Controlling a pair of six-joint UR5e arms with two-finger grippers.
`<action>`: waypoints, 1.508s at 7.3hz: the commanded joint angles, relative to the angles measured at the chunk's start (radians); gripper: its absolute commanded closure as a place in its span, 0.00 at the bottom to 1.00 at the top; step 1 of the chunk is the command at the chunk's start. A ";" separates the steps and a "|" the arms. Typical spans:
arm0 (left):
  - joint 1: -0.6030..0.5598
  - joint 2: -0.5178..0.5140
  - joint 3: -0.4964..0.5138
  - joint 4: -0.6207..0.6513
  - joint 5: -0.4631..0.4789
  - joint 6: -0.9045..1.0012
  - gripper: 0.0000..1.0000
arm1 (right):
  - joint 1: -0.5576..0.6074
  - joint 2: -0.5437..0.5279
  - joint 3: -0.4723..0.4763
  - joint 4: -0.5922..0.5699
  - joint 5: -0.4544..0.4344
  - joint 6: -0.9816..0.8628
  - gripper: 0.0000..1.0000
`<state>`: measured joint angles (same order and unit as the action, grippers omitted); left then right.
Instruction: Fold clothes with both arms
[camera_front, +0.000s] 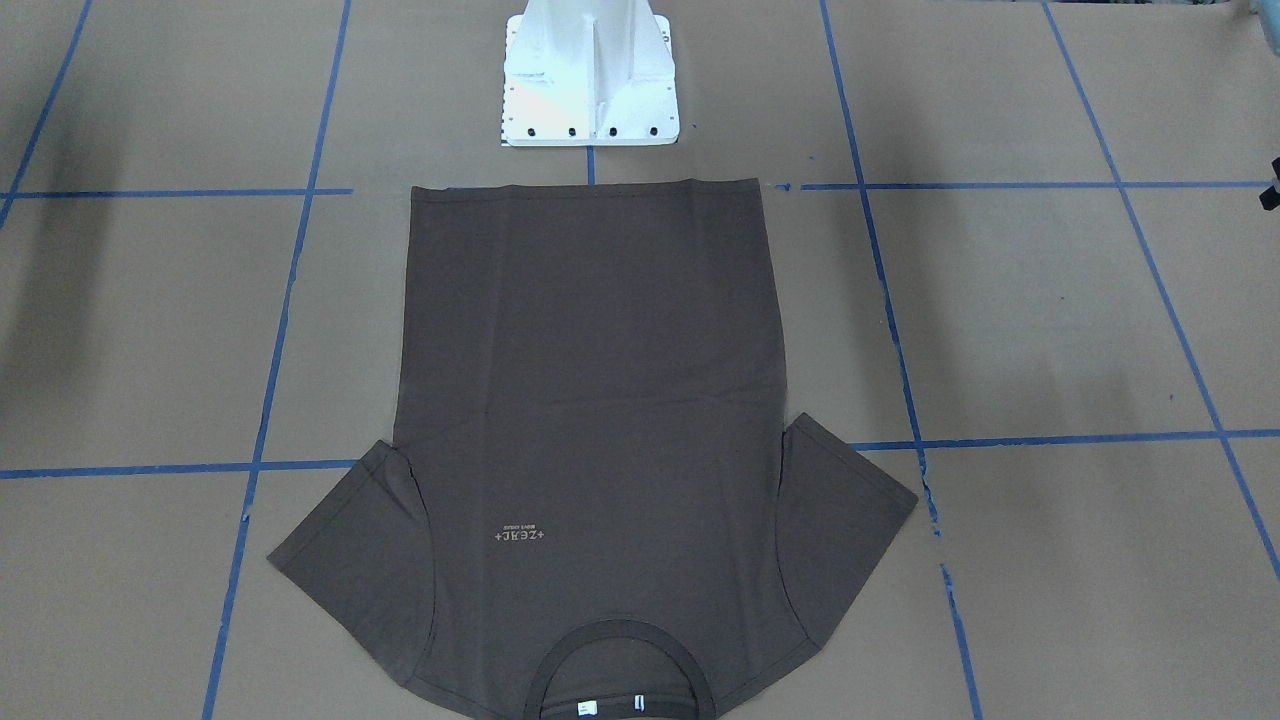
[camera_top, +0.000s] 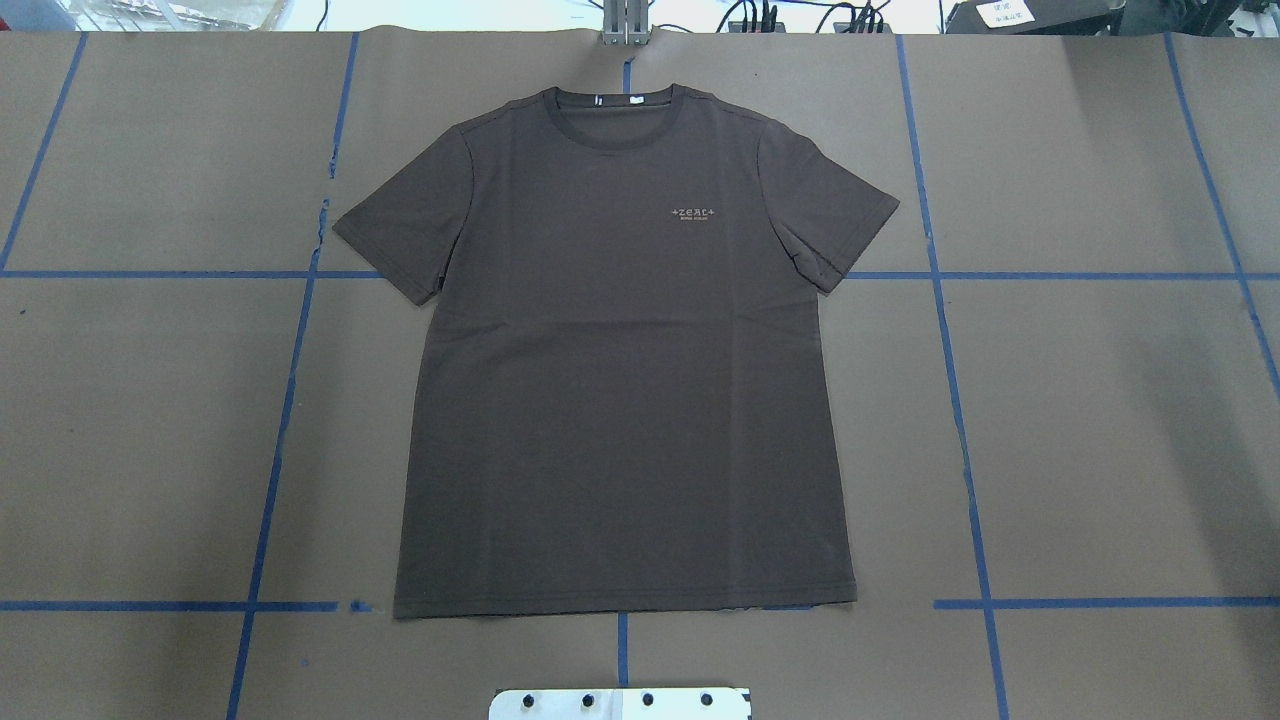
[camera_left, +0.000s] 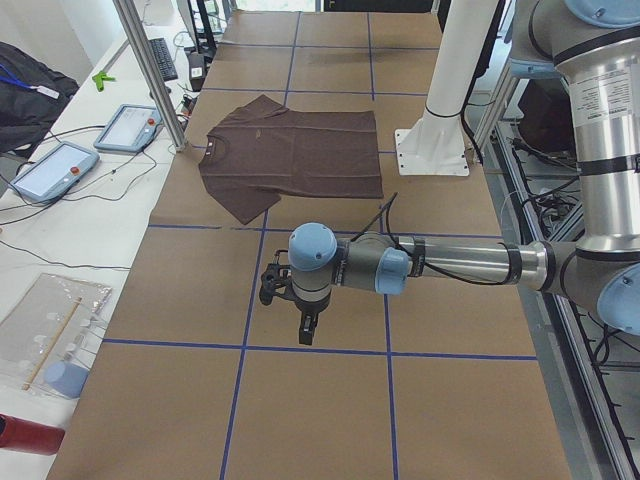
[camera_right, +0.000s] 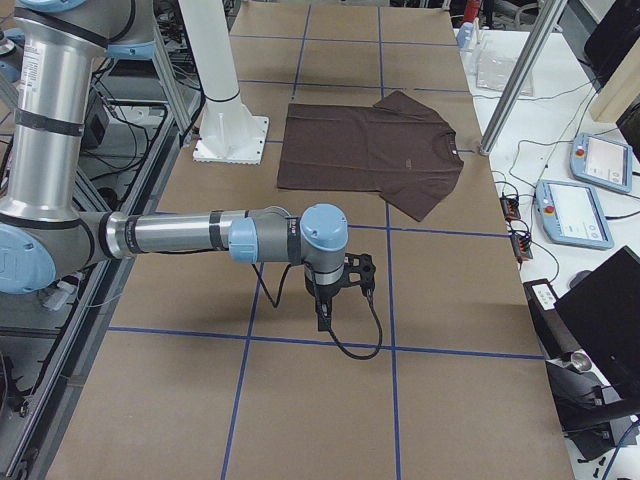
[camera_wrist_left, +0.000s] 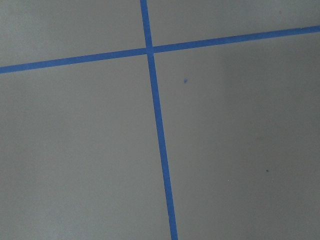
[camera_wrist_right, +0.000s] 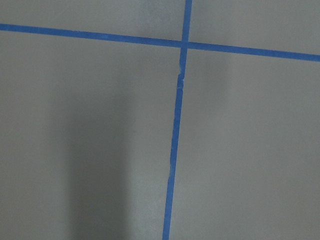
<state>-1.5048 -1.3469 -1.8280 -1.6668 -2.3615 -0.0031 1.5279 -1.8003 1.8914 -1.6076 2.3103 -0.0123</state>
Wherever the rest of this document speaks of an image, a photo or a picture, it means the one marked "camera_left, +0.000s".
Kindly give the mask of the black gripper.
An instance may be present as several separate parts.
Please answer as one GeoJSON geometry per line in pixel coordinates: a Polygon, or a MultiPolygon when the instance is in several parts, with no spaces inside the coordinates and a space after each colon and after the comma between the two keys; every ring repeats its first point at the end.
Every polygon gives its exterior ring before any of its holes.
{"type": "Polygon", "coordinates": [[[328,298],[325,297],[318,301],[296,299],[294,304],[301,312],[298,342],[301,345],[311,346],[313,344],[319,315],[328,307],[328,298]]]}

